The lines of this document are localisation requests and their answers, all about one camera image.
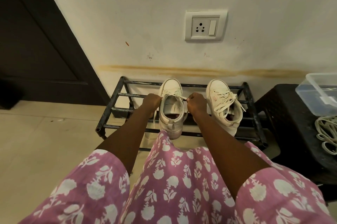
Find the sleeve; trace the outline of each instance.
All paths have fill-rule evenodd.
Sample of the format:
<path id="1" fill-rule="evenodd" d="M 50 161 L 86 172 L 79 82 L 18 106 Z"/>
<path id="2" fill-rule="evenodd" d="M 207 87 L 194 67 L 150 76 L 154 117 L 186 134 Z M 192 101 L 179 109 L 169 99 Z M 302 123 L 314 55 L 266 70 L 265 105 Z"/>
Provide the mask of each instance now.
<path id="1" fill-rule="evenodd" d="M 129 189 L 122 162 L 106 150 L 95 150 L 19 223 L 114 223 Z"/>
<path id="2" fill-rule="evenodd" d="M 271 165 L 251 175 L 236 197 L 238 223 L 335 223 L 319 188 L 303 175 L 273 163 L 253 144 L 246 144 Z"/>

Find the plastic container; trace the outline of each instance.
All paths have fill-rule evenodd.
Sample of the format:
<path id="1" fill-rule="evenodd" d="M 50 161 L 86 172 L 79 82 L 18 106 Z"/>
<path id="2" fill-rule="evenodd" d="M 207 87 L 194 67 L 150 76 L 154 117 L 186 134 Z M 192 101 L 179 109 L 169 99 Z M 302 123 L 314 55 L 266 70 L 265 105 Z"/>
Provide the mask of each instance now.
<path id="1" fill-rule="evenodd" d="M 337 73 L 309 73 L 295 89 L 315 116 L 337 116 Z"/>

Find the door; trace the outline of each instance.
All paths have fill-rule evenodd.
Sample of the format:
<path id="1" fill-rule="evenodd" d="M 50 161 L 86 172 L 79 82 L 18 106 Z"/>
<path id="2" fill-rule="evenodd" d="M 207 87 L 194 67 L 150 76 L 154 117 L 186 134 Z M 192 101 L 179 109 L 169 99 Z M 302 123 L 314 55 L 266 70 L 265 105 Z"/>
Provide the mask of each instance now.
<path id="1" fill-rule="evenodd" d="M 0 79 L 29 101 L 109 100 L 54 0 L 0 0 Z"/>

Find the shoelace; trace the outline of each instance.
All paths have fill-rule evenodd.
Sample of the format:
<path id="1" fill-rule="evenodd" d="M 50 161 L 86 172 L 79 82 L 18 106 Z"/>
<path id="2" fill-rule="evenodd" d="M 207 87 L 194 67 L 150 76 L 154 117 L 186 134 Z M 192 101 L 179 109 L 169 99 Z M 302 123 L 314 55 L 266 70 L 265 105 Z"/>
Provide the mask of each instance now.
<path id="1" fill-rule="evenodd" d="M 315 127 L 318 132 L 316 137 L 323 141 L 322 148 L 331 155 L 337 155 L 337 116 L 319 117 L 315 121 Z M 328 149 L 326 146 L 327 143 L 335 146 L 335 151 Z"/>
<path id="2" fill-rule="evenodd" d="M 178 97 L 178 98 L 180 98 L 180 99 L 182 99 L 182 100 L 186 100 L 186 99 L 187 99 L 186 97 L 183 97 L 183 96 L 178 95 L 178 93 L 179 93 L 178 90 L 175 91 L 174 94 L 168 92 L 167 90 L 163 90 L 162 95 L 166 95 L 166 94 L 167 94 L 168 96 L 172 95 L 172 96 Z M 186 115 L 184 116 L 183 121 L 185 121 L 185 120 L 187 119 L 187 115 L 188 115 L 188 111 L 186 112 Z M 155 123 L 156 116 L 157 116 L 157 110 L 155 110 L 155 112 L 154 112 L 153 123 Z"/>
<path id="3" fill-rule="evenodd" d="M 240 105 L 240 107 L 242 108 L 243 111 L 246 111 L 241 103 L 239 103 L 239 101 L 236 99 L 236 94 L 234 94 L 233 92 L 229 91 L 227 93 L 220 93 L 219 91 L 217 91 L 216 89 L 213 90 L 214 93 L 216 93 L 217 95 L 219 95 L 219 99 L 221 99 L 221 103 L 214 108 L 214 111 L 216 113 L 221 113 L 222 111 L 224 111 L 225 109 L 227 109 L 227 113 L 225 114 L 225 117 L 228 115 L 229 112 L 229 108 L 230 105 L 233 104 L 233 102 L 238 102 L 238 104 Z"/>

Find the white sneaker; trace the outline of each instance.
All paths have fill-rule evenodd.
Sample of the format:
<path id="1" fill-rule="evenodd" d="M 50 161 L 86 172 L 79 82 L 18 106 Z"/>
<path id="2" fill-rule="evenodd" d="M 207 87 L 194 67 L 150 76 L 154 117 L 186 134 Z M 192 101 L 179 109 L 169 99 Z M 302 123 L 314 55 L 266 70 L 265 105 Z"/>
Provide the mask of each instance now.
<path id="1" fill-rule="evenodd" d="M 169 78 L 159 89 L 158 95 L 162 97 L 159 106 L 159 127 L 165 130 L 171 140 L 179 138 L 183 131 L 184 103 L 183 89 L 178 80 Z"/>
<path id="2" fill-rule="evenodd" d="M 231 92 L 228 85 L 220 79 L 213 79 L 208 83 L 206 95 L 212 117 L 231 136 L 234 136 L 242 120 L 242 111 L 245 111 L 238 101 L 238 96 Z"/>

